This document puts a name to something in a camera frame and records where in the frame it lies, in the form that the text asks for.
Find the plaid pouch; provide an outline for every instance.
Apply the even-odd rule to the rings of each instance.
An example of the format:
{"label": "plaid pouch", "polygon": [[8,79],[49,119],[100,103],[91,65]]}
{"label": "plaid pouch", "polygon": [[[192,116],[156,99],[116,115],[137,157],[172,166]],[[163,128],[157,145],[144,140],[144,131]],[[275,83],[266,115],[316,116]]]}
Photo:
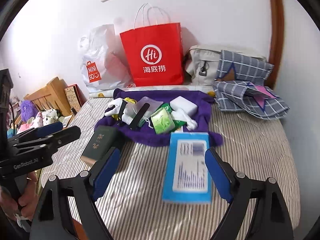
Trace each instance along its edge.
{"label": "plaid pouch", "polygon": [[217,81],[243,80],[263,86],[273,65],[256,58],[222,50],[217,69]]}
{"label": "plaid pouch", "polygon": [[280,119],[289,106],[268,87],[249,81],[216,81],[213,83],[216,102],[221,111],[247,111],[260,119]]}

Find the quilted striped fabric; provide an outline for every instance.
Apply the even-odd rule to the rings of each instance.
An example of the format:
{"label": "quilted striped fabric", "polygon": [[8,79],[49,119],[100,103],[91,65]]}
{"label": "quilted striped fabric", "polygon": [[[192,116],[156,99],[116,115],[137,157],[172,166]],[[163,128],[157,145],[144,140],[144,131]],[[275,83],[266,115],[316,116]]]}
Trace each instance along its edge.
{"label": "quilted striped fabric", "polygon": [[[53,156],[54,163],[41,175],[44,186],[48,177],[76,176],[89,167],[80,160],[93,134],[93,127],[103,116],[111,98],[91,98],[76,115],[72,125],[81,128],[81,137]],[[276,178],[287,203],[293,228],[300,218],[297,173],[288,140],[279,120],[265,121],[247,113],[222,113],[212,105],[210,130],[224,136],[217,148],[224,161],[249,178]],[[221,221],[228,204],[214,185],[210,205],[164,203],[161,200],[168,147],[150,147],[127,143],[116,174],[97,208],[115,240],[203,240],[209,239]],[[255,200],[249,203],[238,239],[244,239]],[[72,216],[80,222],[73,198],[69,199]]]}

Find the green hardcover book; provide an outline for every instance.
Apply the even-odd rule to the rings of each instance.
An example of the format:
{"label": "green hardcover book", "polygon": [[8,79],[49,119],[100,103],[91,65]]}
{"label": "green hardcover book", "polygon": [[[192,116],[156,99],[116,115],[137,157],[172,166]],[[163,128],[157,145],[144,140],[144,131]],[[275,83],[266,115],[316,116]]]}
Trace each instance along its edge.
{"label": "green hardcover book", "polygon": [[80,159],[89,166],[92,166],[96,161],[100,160],[111,147],[116,147],[121,151],[124,143],[124,135],[117,128],[100,125],[92,135]]}

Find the metal screw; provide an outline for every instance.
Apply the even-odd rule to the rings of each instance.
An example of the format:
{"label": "metal screw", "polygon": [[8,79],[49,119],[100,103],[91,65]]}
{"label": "metal screw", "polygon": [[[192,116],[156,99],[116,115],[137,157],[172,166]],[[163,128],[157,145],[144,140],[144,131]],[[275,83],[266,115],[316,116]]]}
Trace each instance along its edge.
{"label": "metal screw", "polygon": [[80,177],[84,178],[86,176],[88,176],[89,172],[88,171],[81,171],[80,172]]}
{"label": "metal screw", "polygon": [[56,175],[51,175],[51,176],[49,177],[49,181],[54,181],[54,180],[56,180],[56,178],[57,178]]}
{"label": "metal screw", "polygon": [[268,180],[269,180],[269,182],[270,182],[271,184],[275,184],[275,183],[276,183],[276,179],[273,178],[273,177],[270,177]]}
{"label": "metal screw", "polygon": [[245,174],[242,171],[237,172],[236,175],[238,178],[241,178],[241,179],[245,177]]}

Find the blue gripper pad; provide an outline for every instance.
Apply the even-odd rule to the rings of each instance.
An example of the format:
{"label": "blue gripper pad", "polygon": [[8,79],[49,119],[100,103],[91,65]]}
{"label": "blue gripper pad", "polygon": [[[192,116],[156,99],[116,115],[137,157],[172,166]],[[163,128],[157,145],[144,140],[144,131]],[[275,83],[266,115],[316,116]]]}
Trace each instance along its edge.
{"label": "blue gripper pad", "polygon": [[55,122],[49,125],[45,125],[43,127],[38,128],[37,136],[39,138],[46,137],[52,133],[59,132],[63,128],[62,122]]}
{"label": "blue gripper pad", "polygon": [[115,148],[113,153],[110,155],[106,164],[101,169],[99,175],[93,182],[93,194],[92,199],[94,202],[98,198],[102,197],[107,190],[107,187],[111,181],[112,176],[115,174],[120,162],[120,150]]}
{"label": "blue gripper pad", "polygon": [[230,203],[233,200],[233,196],[230,193],[231,182],[210,149],[208,149],[204,154],[204,162],[220,194],[220,197]]}

